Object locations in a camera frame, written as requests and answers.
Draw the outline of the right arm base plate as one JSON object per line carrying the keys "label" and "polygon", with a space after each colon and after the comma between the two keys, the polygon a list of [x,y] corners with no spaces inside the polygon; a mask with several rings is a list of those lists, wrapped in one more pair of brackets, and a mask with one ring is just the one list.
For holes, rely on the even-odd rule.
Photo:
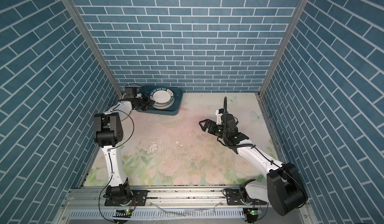
{"label": "right arm base plate", "polygon": [[247,196],[245,191],[242,189],[225,188],[222,190],[222,194],[225,196],[228,206],[239,206],[239,205],[250,204],[250,202],[247,201]]}

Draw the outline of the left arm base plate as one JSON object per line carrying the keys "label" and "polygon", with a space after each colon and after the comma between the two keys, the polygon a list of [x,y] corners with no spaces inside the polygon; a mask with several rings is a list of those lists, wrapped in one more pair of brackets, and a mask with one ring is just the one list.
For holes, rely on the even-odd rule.
{"label": "left arm base plate", "polygon": [[105,206],[107,207],[128,207],[145,206],[148,196],[148,190],[133,190],[128,195],[107,195],[104,194]]}

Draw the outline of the green lettered rim plate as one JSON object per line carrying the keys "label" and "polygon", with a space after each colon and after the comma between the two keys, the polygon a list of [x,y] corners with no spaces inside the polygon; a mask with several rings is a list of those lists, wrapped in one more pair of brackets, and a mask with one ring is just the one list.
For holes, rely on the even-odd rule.
{"label": "green lettered rim plate", "polygon": [[164,110],[174,104],[175,95],[167,87],[157,87],[150,92],[150,100],[154,102],[153,107],[155,109]]}

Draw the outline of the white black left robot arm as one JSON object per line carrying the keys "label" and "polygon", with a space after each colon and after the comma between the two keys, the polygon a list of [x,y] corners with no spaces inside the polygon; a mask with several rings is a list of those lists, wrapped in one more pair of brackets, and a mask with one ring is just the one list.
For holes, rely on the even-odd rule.
{"label": "white black left robot arm", "polygon": [[146,111],[154,103],[139,94],[135,98],[121,100],[108,111],[94,116],[94,140],[103,151],[108,170],[109,182],[104,194],[106,205],[127,206],[133,199],[120,150],[120,146],[125,144],[120,115],[130,118],[131,111]]}

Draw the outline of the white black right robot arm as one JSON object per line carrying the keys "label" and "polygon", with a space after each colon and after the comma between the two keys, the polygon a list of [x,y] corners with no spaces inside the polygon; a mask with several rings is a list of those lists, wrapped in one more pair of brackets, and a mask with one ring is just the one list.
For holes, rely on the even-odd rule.
{"label": "white black right robot arm", "polygon": [[239,194],[242,202],[266,202],[281,216],[301,208],[308,200],[297,167],[292,163],[282,163],[258,148],[251,139],[239,132],[237,119],[220,109],[217,119],[199,122],[202,131],[217,137],[219,143],[245,158],[256,167],[267,180],[262,186],[255,179],[240,184]]}

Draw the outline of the aluminium mounting rail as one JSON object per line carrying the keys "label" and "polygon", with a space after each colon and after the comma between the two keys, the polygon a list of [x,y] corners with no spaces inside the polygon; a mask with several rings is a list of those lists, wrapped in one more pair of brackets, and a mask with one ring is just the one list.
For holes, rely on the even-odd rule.
{"label": "aluminium mounting rail", "polygon": [[309,204],[280,216],[262,201],[228,206],[229,186],[133,187],[148,190],[145,206],[106,207],[101,189],[71,189],[55,224],[315,224]]}

